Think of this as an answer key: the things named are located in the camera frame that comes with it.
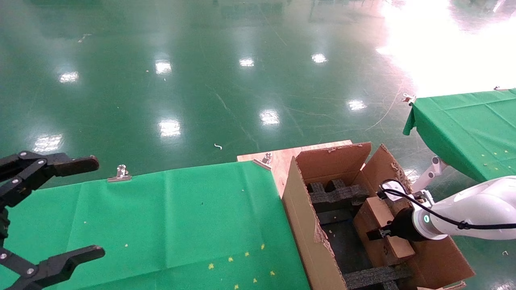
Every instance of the black cable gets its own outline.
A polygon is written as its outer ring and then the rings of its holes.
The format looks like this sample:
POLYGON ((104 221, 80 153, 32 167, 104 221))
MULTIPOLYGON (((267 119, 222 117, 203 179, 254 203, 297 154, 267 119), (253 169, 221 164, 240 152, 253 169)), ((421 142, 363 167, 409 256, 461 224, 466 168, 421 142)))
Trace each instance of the black cable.
MULTIPOLYGON (((406 188, 403 186, 403 184, 401 184, 399 181, 397 180, 394 180, 394 179, 388 179, 388 180, 385 180, 382 182, 382 184, 386 183, 386 182, 389 182, 389 181, 395 181, 397 183, 399 183, 403 189, 405 191, 406 188)), ((410 196, 408 196, 407 194, 401 192, 401 191, 398 191, 398 190, 395 190, 395 189, 390 189, 390 188, 382 188, 381 190, 383 193, 390 193, 392 195, 395 195, 395 196, 399 196, 399 197, 404 197, 408 200, 410 200, 412 203, 418 205, 419 207, 421 207, 422 209, 424 209, 425 211, 427 211, 428 213, 430 214, 433 214, 435 215, 436 217, 448 222, 448 223, 451 223, 453 225, 456 225, 459 229, 461 230, 468 230, 468 229, 474 229, 474 230, 502 230, 502 229, 516 229, 516 223, 501 223, 501 224, 469 224, 465 221, 456 221, 456 220, 453 220, 453 219, 450 219, 450 218, 447 218, 445 216, 442 216, 436 212, 434 212, 433 210, 427 208, 426 206, 420 204, 419 202, 417 202, 415 199, 411 198, 410 196)))

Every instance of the white robotic arm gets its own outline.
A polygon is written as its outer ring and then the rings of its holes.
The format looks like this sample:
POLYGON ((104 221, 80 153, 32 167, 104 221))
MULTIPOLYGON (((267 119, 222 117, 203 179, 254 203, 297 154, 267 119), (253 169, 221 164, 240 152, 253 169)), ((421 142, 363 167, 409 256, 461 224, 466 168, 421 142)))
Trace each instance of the white robotic arm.
POLYGON ((399 212, 386 227, 369 232, 370 239, 385 235, 396 235, 414 241, 443 239, 447 235, 516 239, 516 176, 486 181, 433 205, 428 201, 415 204, 413 196, 408 195, 398 181, 387 181, 381 188, 384 190, 381 191, 385 193, 384 197, 393 201, 403 199, 406 195, 412 199, 412 207, 399 212), (420 205, 429 208, 434 214, 420 205), (489 229, 492 225, 505 225, 505 228, 489 229))

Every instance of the robotic arm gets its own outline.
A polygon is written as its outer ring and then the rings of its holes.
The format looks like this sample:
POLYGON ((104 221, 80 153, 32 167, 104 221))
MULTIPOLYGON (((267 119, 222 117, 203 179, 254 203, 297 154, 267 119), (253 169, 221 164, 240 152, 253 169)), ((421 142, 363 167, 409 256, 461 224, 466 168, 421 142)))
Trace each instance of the robotic arm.
POLYGON ((95 156, 71 159, 64 153, 39 155, 22 151, 0 158, 0 184, 4 182, 0 186, 0 265, 20 275, 6 290, 43 289, 70 279, 79 264, 104 256, 104 249, 93 245, 50 257, 35 265, 4 248, 11 224, 7 206, 15 207, 53 176, 69 176, 98 168, 99 161, 95 156))
POLYGON ((387 180, 380 187, 380 198, 409 199, 412 206, 401 210, 385 227, 368 232, 371 240, 387 235, 412 241, 447 235, 516 239, 516 176, 486 181, 435 204, 428 199, 418 202, 396 180, 387 180))

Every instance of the green cloth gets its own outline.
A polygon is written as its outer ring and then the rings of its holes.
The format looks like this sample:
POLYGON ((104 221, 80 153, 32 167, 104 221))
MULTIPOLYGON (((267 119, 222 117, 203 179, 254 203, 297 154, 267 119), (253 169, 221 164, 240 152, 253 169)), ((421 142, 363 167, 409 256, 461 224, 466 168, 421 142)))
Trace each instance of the green cloth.
POLYGON ((33 263, 105 249, 52 289, 310 289, 272 174, 253 162, 37 190, 9 218, 5 247, 33 263))
POLYGON ((413 127, 428 148, 478 182, 516 175, 516 89, 417 99, 413 127))

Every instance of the metal binder clip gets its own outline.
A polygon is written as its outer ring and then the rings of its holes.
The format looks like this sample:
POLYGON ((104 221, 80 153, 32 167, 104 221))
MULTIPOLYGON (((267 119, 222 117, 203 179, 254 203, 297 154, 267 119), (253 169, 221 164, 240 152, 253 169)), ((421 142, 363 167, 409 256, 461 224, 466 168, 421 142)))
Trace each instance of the metal binder clip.
POLYGON ((401 99, 401 101, 409 103, 409 106, 412 106, 412 104, 416 101, 416 96, 411 96, 407 93, 403 93, 403 99, 401 99))
POLYGON ((129 171, 125 169, 125 165, 120 164, 117 167, 117 176, 108 178, 108 182, 118 182, 118 181, 126 181, 131 180, 133 178, 131 175, 129 175, 129 171))
POLYGON ((253 162, 260 165, 261 167, 267 169, 267 170, 271 170, 272 167, 269 165, 270 162, 272 161, 272 153, 265 153, 265 156, 263 157, 262 161, 258 160, 258 159, 254 159, 253 162))
POLYGON ((496 86, 496 87, 494 87, 493 90, 495 90, 495 91, 507 91, 509 89, 502 89, 500 86, 496 86))

